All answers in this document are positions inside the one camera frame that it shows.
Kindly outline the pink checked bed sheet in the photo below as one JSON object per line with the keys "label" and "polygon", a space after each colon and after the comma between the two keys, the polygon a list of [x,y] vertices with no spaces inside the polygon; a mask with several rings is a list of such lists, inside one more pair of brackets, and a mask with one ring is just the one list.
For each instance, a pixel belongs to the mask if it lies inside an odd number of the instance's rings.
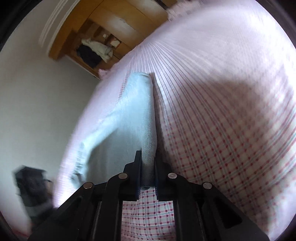
{"label": "pink checked bed sheet", "polygon": [[201,1],[107,71],[68,143],[54,205],[75,192],[79,148],[135,72],[152,76],[162,157],[278,239],[295,216],[295,47],[257,1]]}

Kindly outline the black hanging garment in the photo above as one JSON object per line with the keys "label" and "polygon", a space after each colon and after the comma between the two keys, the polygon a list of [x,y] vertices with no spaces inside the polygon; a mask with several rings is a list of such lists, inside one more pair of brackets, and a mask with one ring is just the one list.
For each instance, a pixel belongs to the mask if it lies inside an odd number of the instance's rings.
{"label": "black hanging garment", "polygon": [[95,68],[102,61],[99,55],[83,44],[76,49],[76,54],[91,68]]}

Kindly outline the wooden wardrobe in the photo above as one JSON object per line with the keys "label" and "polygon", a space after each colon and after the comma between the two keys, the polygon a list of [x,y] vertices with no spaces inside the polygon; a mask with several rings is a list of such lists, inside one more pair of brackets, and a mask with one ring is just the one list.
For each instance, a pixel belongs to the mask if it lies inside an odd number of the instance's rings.
{"label": "wooden wardrobe", "polygon": [[[161,1],[73,1],[53,35],[48,56],[53,60],[67,56],[98,77],[100,69],[110,69],[167,19]],[[76,52],[83,39],[112,47],[111,60],[95,67],[86,64]]]}

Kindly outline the pink crumpled clothes pile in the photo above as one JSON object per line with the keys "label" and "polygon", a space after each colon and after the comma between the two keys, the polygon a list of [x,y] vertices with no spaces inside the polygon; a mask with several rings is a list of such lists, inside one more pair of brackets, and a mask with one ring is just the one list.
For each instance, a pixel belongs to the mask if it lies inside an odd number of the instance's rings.
{"label": "pink crumpled clothes pile", "polygon": [[203,5],[203,1],[177,1],[176,4],[166,10],[168,13],[168,21],[187,16],[197,9],[200,9]]}

